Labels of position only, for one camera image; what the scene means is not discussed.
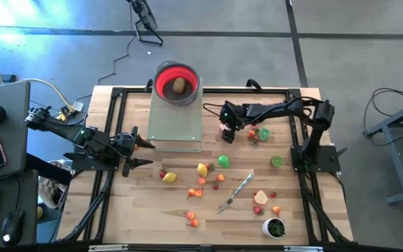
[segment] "wooden table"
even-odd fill
[[[95,86],[89,108],[87,124],[103,129],[106,122],[112,86]],[[318,88],[302,88],[303,96],[320,99]],[[203,102],[223,104],[229,100],[235,104],[282,102],[278,94],[204,94]],[[117,121],[117,102],[111,129]],[[139,127],[143,138],[147,135],[150,94],[128,94],[122,132],[132,126]],[[106,220],[104,243],[137,244],[308,244],[306,224],[297,174],[292,170],[290,145],[292,138],[288,118],[274,118],[259,124],[271,131],[266,142],[257,146],[247,141],[247,129],[236,133],[233,144],[220,138],[218,117],[203,110],[203,139],[200,153],[161,153],[150,149],[135,151],[134,157],[154,160],[154,163],[136,168],[128,178],[116,172]],[[322,144],[330,144],[326,132]],[[204,186],[202,198],[186,199],[188,189],[200,188],[197,184],[197,164],[217,163],[220,155],[230,158],[229,169],[216,169],[208,176],[212,181],[217,174],[226,180],[219,190]],[[272,156],[283,158],[283,166],[273,168]],[[159,178],[159,170],[178,174],[175,183],[166,184]],[[93,171],[84,171],[72,180],[62,222],[57,237],[64,237],[82,218],[88,208],[94,181]],[[231,206],[221,214],[218,207],[225,203],[249,174],[254,179],[243,189]],[[337,180],[330,174],[318,174],[323,208],[343,235],[352,239],[346,205]],[[263,216],[253,213],[253,193],[263,190],[268,195],[276,191],[276,199],[269,199]],[[262,232],[264,220],[274,217],[271,208],[281,208],[280,217],[287,224],[287,234],[282,239],[270,239]],[[184,213],[195,212],[198,228],[186,224]],[[312,215],[317,237],[320,237],[318,219]],[[99,210],[95,214],[93,234],[99,222]]]

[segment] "knife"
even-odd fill
[[[239,186],[239,188],[237,188],[237,190],[231,195],[231,197],[227,200],[226,203],[224,203],[222,206],[218,207],[218,213],[220,214],[221,212],[223,212],[223,210],[227,209],[230,204],[232,203],[232,201],[234,200],[234,197],[236,197],[236,194],[238,194],[243,187],[246,186],[246,184],[248,184],[248,182],[250,182],[250,180],[254,177],[254,175],[250,174],[248,175],[248,177],[245,178],[245,181]]]

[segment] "potted plant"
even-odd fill
[[[280,218],[270,218],[264,222],[262,229],[266,236],[279,239],[285,235],[285,223]]]

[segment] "computer mouse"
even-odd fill
[[[3,219],[1,227],[1,240],[4,246],[16,245],[22,236],[23,211],[12,210]]]

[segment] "gray floor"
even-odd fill
[[[13,3],[0,1],[0,25],[130,28],[123,0]],[[161,31],[290,31],[283,0],[150,0],[149,4]],[[292,4],[299,32],[403,34],[403,0],[292,0]],[[73,101],[90,94],[97,80],[111,72],[112,61],[125,53],[130,38],[0,34],[0,72],[51,81]],[[165,60],[190,64],[205,85],[244,85],[248,78],[263,86],[300,85],[291,38],[163,39],[162,48],[133,42],[130,57],[115,65],[118,74],[101,85],[145,85]],[[349,149],[340,157],[341,178],[355,240],[403,248],[403,204],[385,203],[387,196],[401,192],[399,180],[388,151],[372,145],[361,133],[371,93],[381,87],[403,90],[403,40],[301,39],[300,45],[309,87],[320,88],[323,99],[336,107],[332,140]],[[37,83],[31,99],[56,108],[62,105],[49,87]],[[389,113],[403,107],[401,96],[381,95],[376,101]],[[370,110],[367,124],[382,118]],[[61,158],[69,150],[71,144],[52,134],[29,131],[28,151],[40,158]],[[46,238],[41,240],[46,241],[50,233],[44,233]]]

